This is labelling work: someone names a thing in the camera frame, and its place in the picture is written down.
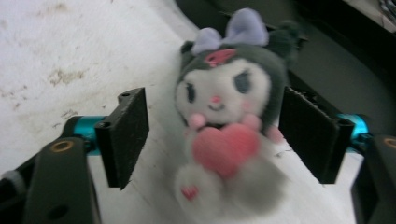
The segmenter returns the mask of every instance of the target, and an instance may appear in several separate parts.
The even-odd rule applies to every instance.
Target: pink nose
[[[210,99],[210,101],[211,101],[212,103],[217,104],[217,103],[220,103],[220,102],[221,102],[221,98],[220,98],[219,96],[212,96],[212,98]]]

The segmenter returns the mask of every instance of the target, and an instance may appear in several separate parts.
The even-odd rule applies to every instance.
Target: blue metal part
[[[89,156],[98,156],[101,154],[97,144],[95,124],[104,118],[104,116],[81,117],[75,126],[74,134],[82,135],[93,144],[94,150],[88,153]]]
[[[351,135],[351,147],[349,147],[346,152],[356,152],[358,150],[360,153],[365,151],[367,139],[371,138],[369,134],[369,128],[364,121],[364,119],[359,115],[350,115],[350,114],[339,114],[339,118],[341,119],[348,119],[355,123],[355,128],[353,129]]]
[[[339,114],[338,117],[342,119],[349,119],[353,123],[355,123],[355,128],[352,132],[352,139],[358,138],[361,133],[368,133],[369,128],[367,127],[366,122],[359,115],[348,115],[348,114]]]

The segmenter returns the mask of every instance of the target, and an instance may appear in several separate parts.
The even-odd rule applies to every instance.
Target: stained white surface
[[[178,49],[196,31],[172,0],[1,1],[0,174],[55,139],[71,116],[108,115],[117,95],[146,87],[150,133],[128,187],[109,189],[101,159],[89,158],[102,220],[191,223],[172,192],[185,162],[173,94]],[[349,189],[360,156],[346,154],[337,184],[322,186],[294,152],[281,155],[274,163],[290,196],[275,213],[240,223],[354,223]]]
[[[378,23],[390,32],[396,31],[396,24],[390,21],[387,16],[384,15],[379,0],[344,0],[349,3],[352,7],[356,8],[359,12],[371,20]]]

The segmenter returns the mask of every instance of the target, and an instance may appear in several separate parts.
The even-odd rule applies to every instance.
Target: gold ring
[[[385,144],[387,144],[389,147],[396,148],[396,139],[393,138],[386,138],[384,140]]]
[[[72,141],[62,141],[62,142],[57,142],[54,145],[52,145],[50,147],[50,149],[53,152],[63,152],[66,151],[70,148],[72,148],[72,146],[74,145],[74,143]]]

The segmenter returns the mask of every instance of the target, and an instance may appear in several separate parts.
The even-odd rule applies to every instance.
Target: kuromi plush
[[[181,48],[176,107],[187,125],[189,163],[175,190],[190,216],[259,215],[280,202],[285,176],[266,151],[283,141],[274,123],[298,35],[292,22],[268,33],[259,14],[244,8],[225,38],[205,28]]]

